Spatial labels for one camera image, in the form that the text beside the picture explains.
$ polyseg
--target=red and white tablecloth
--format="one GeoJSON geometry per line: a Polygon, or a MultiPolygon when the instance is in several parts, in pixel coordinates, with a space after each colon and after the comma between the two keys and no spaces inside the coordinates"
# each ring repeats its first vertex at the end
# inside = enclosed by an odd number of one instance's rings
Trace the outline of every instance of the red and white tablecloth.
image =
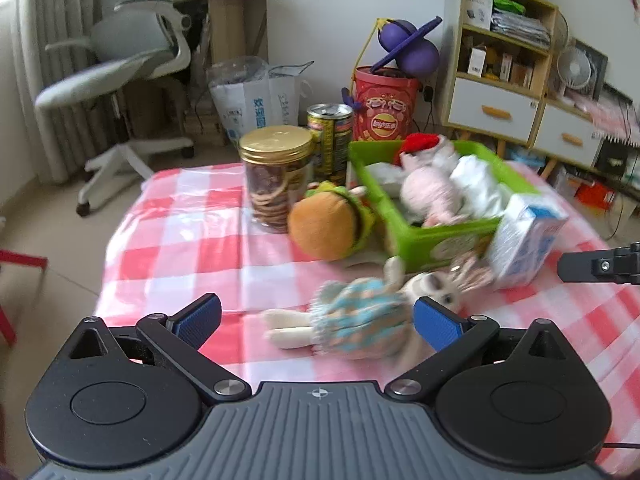
{"type": "MultiPolygon", "coordinates": [[[[486,314],[504,327],[526,328],[553,319],[588,364],[613,410],[610,442],[640,442],[640,287],[564,284],[556,262],[567,251],[607,248],[590,225],[524,166],[517,170],[556,200],[570,220],[530,285],[483,289],[465,297],[464,313],[486,314]]],[[[267,234],[251,222],[239,164],[156,174],[111,239],[96,315],[123,326],[147,314],[173,314],[206,292],[222,301],[222,325],[201,352],[255,389],[263,380],[378,380],[396,370],[387,362],[350,362],[282,351],[264,340],[259,313],[304,309],[326,280],[349,281],[372,268],[345,270],[314,261],[287,235],[267,234]]],[[[599,462],[621,470],[633,451],[604,450],[599,462]]]]}

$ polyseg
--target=lay's bucket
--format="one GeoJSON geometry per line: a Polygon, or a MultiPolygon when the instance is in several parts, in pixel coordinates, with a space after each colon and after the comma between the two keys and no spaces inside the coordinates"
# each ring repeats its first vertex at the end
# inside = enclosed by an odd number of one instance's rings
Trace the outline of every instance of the lay's bucket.
{"type": "Polygon", "coordinates": [[[354,100],[362,106],[354,115],[353,140],[398,140],[409,133],[420,82],[397,68],[376,74],[369,66],[356,69],[354,100]]]}

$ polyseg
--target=green basket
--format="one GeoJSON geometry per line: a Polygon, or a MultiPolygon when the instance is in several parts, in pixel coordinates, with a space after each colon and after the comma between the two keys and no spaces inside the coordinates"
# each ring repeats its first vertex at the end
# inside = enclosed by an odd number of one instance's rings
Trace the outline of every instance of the green basket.
{"type": "MultiPolygon", "coordinates": [[[[367,186],[371,206],[383,220],[381,234],[386,250],[404,260],[407,272],[419,272],[448,264],[455,256],[474,250],[484,254],[500,223],[499,219],[473,220],[452,226],[413,227],[400,214],[393,201],[367,171],[376,162],[393,162],[401,140],[358,140],[349,146],[351,166],[359,182],[367,186]]],[[[478,142],[454,142],[460,155],[475,155],[486,160],[495,179],[515,193],[539,194],[538,190],[498,156],[478,142]]]]}

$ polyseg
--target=white fan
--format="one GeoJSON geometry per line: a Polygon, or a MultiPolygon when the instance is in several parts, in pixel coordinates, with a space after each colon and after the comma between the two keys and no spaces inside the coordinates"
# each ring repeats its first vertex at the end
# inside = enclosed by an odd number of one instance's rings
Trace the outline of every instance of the white fan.
{"type": "Polygon", "coordinates": [[[558,77],[561,82],[558,97],[565,104],[574,106],[575,103],[564,92],[567,88],[581,90],[589,84],[591,63],[587,55],[573,46],[564,49],[558,56],[558,77]]]}

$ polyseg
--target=red stool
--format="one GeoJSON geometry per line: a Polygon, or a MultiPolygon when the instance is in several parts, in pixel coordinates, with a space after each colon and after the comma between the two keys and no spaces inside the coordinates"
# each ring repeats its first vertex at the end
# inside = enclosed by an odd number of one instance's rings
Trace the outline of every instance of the red stool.
{"type": "MultiPolygon", "coordinates": [[[[0,249],[0,264],[15,264],[27,267],[40,267],[42,270],[47,268],[49,261],[46,258],[39,256],[28,256],[26,254],[14,253],[0,249]]],[[[0,306],[0,332],[6,339],[9,346],[13,346],[15,343],[15,331],[11,326],[9,319],[7,318],[2,306],[0,306]]]]}

